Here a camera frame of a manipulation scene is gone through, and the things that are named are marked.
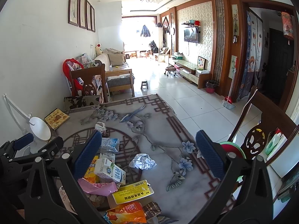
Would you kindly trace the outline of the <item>blue white toothpaste box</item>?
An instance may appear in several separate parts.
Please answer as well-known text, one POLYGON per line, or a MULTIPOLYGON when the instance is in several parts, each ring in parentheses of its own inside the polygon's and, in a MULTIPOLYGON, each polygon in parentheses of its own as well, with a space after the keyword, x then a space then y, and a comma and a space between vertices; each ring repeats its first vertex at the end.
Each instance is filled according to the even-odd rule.
POLYGON ((100 150, 119 152, 120 141, 117 138, 102 138, 100 150))

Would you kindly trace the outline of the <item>pink plastic wrapper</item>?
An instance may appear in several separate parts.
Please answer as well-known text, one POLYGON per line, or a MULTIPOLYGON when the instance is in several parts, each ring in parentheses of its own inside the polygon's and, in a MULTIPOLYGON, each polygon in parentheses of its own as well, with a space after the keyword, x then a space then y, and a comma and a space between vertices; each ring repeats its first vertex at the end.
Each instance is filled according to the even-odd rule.
POLYGON ((110 183, 90 183, 84 178, 78 179, 78 184, 82 188, 82 190, 91 195, 99 195, 99 196, 109 196, 110 194, 117 192, 120 184, 116 182, 110 183))

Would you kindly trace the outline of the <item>brown cigarette pack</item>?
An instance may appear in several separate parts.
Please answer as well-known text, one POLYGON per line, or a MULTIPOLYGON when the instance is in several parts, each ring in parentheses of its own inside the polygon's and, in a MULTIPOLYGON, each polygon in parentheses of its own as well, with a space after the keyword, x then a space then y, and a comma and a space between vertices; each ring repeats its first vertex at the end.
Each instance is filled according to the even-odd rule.
POLYGON ((143 208, 146 220, 149 220, 149 219, 151 219, 155 216, 158 216, 162 213, 161 208, 159 207, 159 205, 156 202, 150 202, 150 203, 144 205, 142 208, 143 208))

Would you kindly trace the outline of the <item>white desk lamp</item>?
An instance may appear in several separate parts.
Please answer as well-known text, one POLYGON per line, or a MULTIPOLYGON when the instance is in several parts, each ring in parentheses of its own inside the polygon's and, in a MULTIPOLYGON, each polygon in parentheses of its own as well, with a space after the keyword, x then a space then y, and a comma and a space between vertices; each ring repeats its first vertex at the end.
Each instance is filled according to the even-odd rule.
POLYGON ((35 154, 44 147, 51 138, 51 131, 48 125, 43 119, 32 116, 32 114, 24 113, 9 97, 7 94, 3 94, 3 100, 13 118, 14 122, 19 127, 22 135, 27 133, 33 134, 33 142, 25 147, 25 151, 29 149, 31 154, 35 154))

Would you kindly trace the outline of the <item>floral patterned tablecloth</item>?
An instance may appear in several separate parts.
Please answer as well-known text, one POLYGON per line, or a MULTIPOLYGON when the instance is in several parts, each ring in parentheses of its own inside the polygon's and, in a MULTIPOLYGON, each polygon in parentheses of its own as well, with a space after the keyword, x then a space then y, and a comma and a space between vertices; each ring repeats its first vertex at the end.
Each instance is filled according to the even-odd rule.
POLYGON ((55 131, 64 140, 63 152, 85 142, 95 124, 104 122, 107 137, 120 141, 115 162, 126 172, 126 182, 147 180, 154 194, 142 203, 159 204, 161 223, 189 223, 219 184, 205 160, 197 156, 193 135, 157 94, 66 113, 70 119, 55 131), (130 168, 129 163, 140 153, 148 154, 157 165, 148 170, 130 168))

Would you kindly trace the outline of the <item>white mop with red base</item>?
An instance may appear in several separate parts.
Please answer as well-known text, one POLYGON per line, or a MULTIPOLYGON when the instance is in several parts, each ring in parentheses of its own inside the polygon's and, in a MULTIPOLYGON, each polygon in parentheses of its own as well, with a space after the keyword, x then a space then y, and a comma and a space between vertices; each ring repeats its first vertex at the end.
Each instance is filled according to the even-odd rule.
POLYGON ((232 101, 232 91, 233 91, 233 84, 234 84, 234 80, 235 80, 235 74, 236 74, 236 70, 237 70, 237 61, 238 61, 237 56, 232 55, 231 65, 230 65, 230 69, 229 69, 229 78, 232 81, 231 81, 231 85, 229 88, 229 93, 223 99, 223 106, 229 110, 235 108, 235 105, 233 104, 233 101, 232 101))

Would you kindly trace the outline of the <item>orange snack bag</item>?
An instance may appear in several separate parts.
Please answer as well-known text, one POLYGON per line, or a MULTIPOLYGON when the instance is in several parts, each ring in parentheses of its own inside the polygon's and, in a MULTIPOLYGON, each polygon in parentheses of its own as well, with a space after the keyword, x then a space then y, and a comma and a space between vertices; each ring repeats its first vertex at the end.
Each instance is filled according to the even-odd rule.
POLYGON ((145 212, 139 202, 129 202, 108 210, 103 218, 107 223, 146 223, 145 212))

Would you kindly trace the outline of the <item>wooden dining chair right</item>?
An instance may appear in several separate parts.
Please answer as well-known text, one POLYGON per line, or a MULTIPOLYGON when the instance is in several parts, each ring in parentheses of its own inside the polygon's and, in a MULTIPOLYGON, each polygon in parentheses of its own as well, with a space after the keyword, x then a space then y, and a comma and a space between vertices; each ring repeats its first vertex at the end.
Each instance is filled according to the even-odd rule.
POLYGON ((298 125, 276 104, 260 93, 256 86, 253 86, 248 101, 242 109, 241 116, 228 139, 229 142, 231 142, 237 134, 252 106, 257 107, 261 111, 261 122, 247 133, 241 145, 241 149, 247 159, 253 159, 263 151, 266 147, 269 134, 275 130, 280 130, 286 137, 286 142, 266 161, 266 165, 268 166, 286 150, 288 145, 295 138, 298 133, 298 125))

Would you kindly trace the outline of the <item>wooden dining chair far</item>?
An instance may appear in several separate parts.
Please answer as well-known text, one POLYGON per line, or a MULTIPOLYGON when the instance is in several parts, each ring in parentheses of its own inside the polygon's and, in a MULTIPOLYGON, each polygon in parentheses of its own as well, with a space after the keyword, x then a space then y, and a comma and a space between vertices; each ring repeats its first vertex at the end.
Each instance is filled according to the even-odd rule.
POLYGON ((101 62, 99 62, 96 67, 71 71, 70 81, 72 85, 72 96, 78 96, 78 91, 81 91, 82 96, 98 95, 98 91, 101 89, 102 93, 100 95, 102 99, 100 99, 100 103, 108 102, 105 65, 101 62), (78 78, 83 81, 81 89, 77 89, 75 86, 75 82, 78 83, 78 78))

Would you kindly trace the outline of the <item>white TV cabinet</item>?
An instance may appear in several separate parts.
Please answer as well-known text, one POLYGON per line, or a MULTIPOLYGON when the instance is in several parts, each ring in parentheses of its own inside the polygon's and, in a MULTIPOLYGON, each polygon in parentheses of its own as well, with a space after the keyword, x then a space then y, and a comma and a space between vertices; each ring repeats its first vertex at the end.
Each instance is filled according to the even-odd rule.
POLYGON ((189 82, 197 85, 199 89, 206 87, 206 82, 212 78, 212 74, 208 70, 198 70, 197 64, 185 61, 168 59, 168 64, 176 68, 176 72, 189 82))

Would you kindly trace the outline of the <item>small black stool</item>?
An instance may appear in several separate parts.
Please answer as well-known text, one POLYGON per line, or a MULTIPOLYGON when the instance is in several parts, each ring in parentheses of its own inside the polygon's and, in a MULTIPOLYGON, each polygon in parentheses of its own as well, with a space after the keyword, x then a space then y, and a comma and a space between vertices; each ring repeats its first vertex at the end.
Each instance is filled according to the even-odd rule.
POLYGON ((148 82, 147 81, 142 81, 141 82, 141 90, 143 90, 143 89, 148 89, 149 88, 149 84, 148 84, 148 82))

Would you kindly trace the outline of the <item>colourful framed picture on cabinet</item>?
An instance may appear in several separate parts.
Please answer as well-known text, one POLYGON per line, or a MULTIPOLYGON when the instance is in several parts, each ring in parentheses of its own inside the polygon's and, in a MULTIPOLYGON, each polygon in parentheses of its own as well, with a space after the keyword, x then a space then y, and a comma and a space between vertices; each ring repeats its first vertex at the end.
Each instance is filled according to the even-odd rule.
POLYGON ((204 70, 205 69, 205 63, 206 59, 198 56, 198 61, 197 61, 197 70, 204 70))

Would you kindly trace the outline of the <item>round wheeled stool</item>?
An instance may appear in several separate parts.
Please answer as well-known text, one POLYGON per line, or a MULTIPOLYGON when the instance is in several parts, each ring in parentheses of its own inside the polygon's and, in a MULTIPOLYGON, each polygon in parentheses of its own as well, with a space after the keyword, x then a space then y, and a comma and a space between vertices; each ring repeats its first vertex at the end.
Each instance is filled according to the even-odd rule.
POLYGON ((164 74, 168 77, 170 74, 173 74, 173 76, 176 76, 176 68, 174 66, 168 66, 165 69, 164 74))

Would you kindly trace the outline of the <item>wall mounted television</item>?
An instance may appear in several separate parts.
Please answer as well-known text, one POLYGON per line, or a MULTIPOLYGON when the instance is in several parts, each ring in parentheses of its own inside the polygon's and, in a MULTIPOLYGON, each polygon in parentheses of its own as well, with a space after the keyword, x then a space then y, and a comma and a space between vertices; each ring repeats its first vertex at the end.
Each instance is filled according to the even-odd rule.
POLYGON ((184 41, 190 43, 199 43, 199 34, 200 31, 198 26, 186 27, 184 29, 184 41))

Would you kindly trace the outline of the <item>framed wall picture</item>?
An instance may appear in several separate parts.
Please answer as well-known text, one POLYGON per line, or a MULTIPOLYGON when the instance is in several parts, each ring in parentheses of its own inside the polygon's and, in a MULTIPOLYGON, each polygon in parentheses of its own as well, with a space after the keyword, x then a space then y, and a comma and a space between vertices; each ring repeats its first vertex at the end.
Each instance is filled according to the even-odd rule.
POLYGON ((79 0, 79 27, 86 29, 86 0, 79 0))
POLYGON ((68 0, 68 23, 78 26, 78 0, 68 0))
POLYGON ((91 4, 89 1, 86 1, 86 20, 87 20, 87 30, 91 31, 91 4))
POLYGON ((91 6, 91 28, 92 28, 92 32, 95 32, 95 10, 94 8, 91 6))

